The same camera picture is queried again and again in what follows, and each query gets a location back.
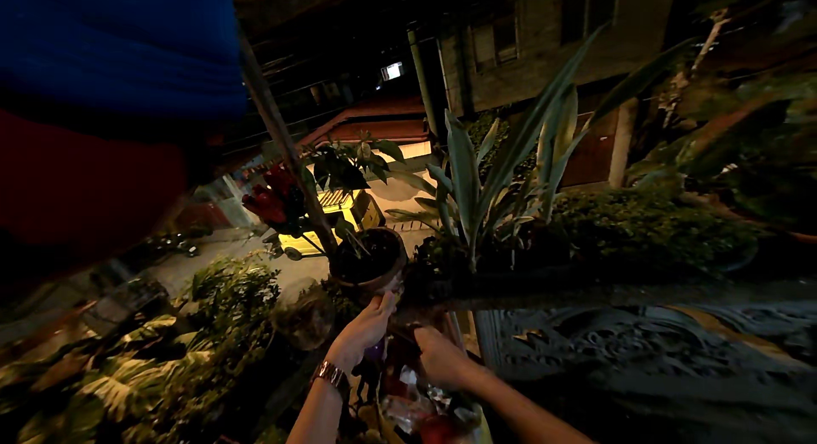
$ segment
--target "blue fabric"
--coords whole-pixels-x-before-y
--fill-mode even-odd
[[[0,85],[128,115],[244,113],[232,0],[0,0]]]

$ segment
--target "yellow vehicle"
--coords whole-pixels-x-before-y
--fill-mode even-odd
[[[380,207],[377,206],[372,196],[365,190],[358,189],[352,191],[351,194],[344,194],[343,190],[325,191],[319,195],[319,201],[320,207],[323,208],[323,212],[326,213],[326,218],[330,226],[334,226],[337,220],[341,218],[351,222],[357,231],[386,225],[386,218],[383,217],[383,212],[380,210]],[[320,245],[320,242],[318,236],[315,235],[311,228],[309,218],[301,218],[301,226],[304,231],[302,237],[295,238],[290,235],[278,235],[280,239],[280,250],[278,250],[278,248],[275,249],[286,253],[287,257],[295,260],[301,257],[322,255],[322,252],[314,246]],[[335,235],[334,228],[332,229],[332,235],[334,235],[337,242],[340,243],[341,239]],[[275,234],[268,239],[270,241],[265,240],[265,242],[271,243],[272,237],[274,236]]]

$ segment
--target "window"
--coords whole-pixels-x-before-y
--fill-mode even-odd
[[[562,0],[562,43],[582,40],[613,21],[617,0]]]
[[[392,80],[400,77],[403,75],[403,62],[397,62],[380,68],[380,73],[383,74],[383,80]]]
[[[513,1],[485,18],[488,22],[472,27],[476,71],[516,60],[516,11]]]

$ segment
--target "red flower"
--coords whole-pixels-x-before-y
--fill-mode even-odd
[[[281,223],[287,221],[287,215],[283,211],[283,202],[272,191],[256,184],[252,188],[255,197],[244,196],[241,201],[250,212],[266,222]]]
[[[292,178],[289,171],[280,165],[274,165],[263,176],[264,181],[270,185],[273,191],[279,193],[283,198],[289,196],[289,189],[295,184],[295,178]]]

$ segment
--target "bush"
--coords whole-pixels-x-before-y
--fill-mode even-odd
[[[585,259],[647,271],[692,268],[714,276],[750,255],[760,234],[750,224],[679,204],[666,194],[633,189],[562,194],[554,221]]]

